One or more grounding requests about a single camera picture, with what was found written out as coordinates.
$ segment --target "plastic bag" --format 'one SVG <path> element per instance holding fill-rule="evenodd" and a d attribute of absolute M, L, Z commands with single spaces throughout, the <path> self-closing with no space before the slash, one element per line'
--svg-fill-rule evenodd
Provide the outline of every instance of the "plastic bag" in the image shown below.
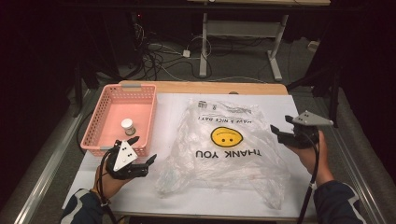
<path fill-rule="evenodd" d="M 290 178 L 257 105 L 190 100 L 165 160 L 156 190 L 161 194 L 203 180 L 210 188 L 248 183 L 264 203 L 280 209 Z"/>

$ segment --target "plastic basket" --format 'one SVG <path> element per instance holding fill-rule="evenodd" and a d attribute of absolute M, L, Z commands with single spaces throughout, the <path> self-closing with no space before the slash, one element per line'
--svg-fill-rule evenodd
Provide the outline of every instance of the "plastic basket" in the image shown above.
<path fill-rule="evenodd" d="M 106 85 L 81 141 L 81 147 L 94 156 L 103 156 L 116 140 L 139 136 L 133 148 L 139 157 L 149 155 L 151 131 L 156 107 L 156 87 L 149 84 Z M 132 119 L 136 133 L 128 136 L 121 127 Z"/>

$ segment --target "sleeve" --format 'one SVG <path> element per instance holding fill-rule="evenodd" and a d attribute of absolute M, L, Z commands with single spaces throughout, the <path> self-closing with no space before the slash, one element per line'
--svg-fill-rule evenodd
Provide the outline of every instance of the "sleeve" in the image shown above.
<path fill-rule="evenodd" d="M 87 189 L 80 189 L 67 203 L 60 223 L 102 223 L 103 214 L 104 211 L 97 196 Z"/>
<path fill-rule="evenodd" d="M 359 213 L 359 196 L 349 185 L 330 181 L 321 185 L 314 194 L 318 223 L 366 223 Z"/>

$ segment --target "desk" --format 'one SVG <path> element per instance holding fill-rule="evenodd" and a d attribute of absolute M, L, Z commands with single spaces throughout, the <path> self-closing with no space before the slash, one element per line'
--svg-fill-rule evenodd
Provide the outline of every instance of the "desk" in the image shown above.
<path fill-rule="evenodd" d="M 207 0 L 189 0 L 192 2 L 202 2 L 207 4 Z M 239 3 L 239 4 L 276 4 L 286 6 L 328 6 L 330 0 L 216 0 L 215 3 Z M 283 15 L 280 22 L 256 22 L 256 21 L 210 21 L 207 13 L 204 13 L 202 31 L 202 53 L 200 61 L 200 77 L 206 77 L 207 65 L 207 36 L 208 35 L 231 35 L 231 36 L 252 36 L 252 37 L 274 37 L 275 43 L 272 50 L 267 51 L 267 56 L 275 81 L 281 81 L 279 66 L 276 61 L 276 53 L 282 40 L 283 32 L 289 15 Z"/>
<path fill-rule="evenodd" d="M 266 207 L 258 193 L 251 189 L 209 189 L 200 183 L 191 183 L 182 192 L 161 198 L 154 188 L 162 164 L 175 141 L 181 114 L 190 98 L 234 100 L 237 104 L 259 105 L 268 122 L 281 130 L 290 130 L 291 125 L 284 120 L 284 116 L 297 116 L 297 111 L 292 97 L 287 95 L 284 86 L 280 84 L 240 85 L 166 81 L 151 83 L 158 87 L 158 103 L 150 153 L 158 156 L 149 167 L 148 176 L 137 178 L 128 183 L 112 199 L 111 207 L 115 213 L 251 220 L 295 220 L 299 216 L 310 175 L 301 165 L 297 156 L 283 145 L 277 145 L 278 152 L 288 164 L 291 178 L 281 210 Z M 228 94 L 230 91 L 240 94 Z M 86 153 L 65 202 L 78 189 L 92 187 L 94 173 L 99 162 L 100 158 Z M 315 208 L 312 203 L 308 206 L 306 217 L 308 219 L 315 218 Z"/>

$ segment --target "smiley face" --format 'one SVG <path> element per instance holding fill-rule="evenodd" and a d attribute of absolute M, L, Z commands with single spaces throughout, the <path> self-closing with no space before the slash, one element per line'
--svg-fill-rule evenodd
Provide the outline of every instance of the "smiley face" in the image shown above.
<path fill-rule="evenodd" d="M 234 147 L 244 140 L 240 132 L 226 127 L 216 128 L 210 137 L 219 147 Z"/>

